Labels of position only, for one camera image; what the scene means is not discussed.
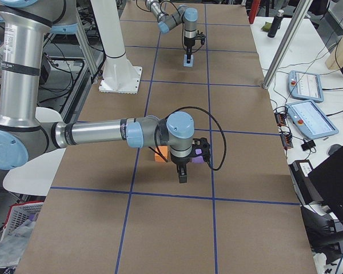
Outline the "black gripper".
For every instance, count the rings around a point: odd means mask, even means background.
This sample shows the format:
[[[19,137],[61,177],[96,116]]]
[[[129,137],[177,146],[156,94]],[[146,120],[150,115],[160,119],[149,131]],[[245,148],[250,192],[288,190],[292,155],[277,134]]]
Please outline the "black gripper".
[[[188,181],[186,165],[190,162],[190,158],[189,157],[179,158],[172,155],[171,160],[177,166],[179,182],[186,183]]]
[[[192,48],[195,46],[195,39],[184,37],[184,46],[186,47],[185,63],[191,63],[193,57]]]

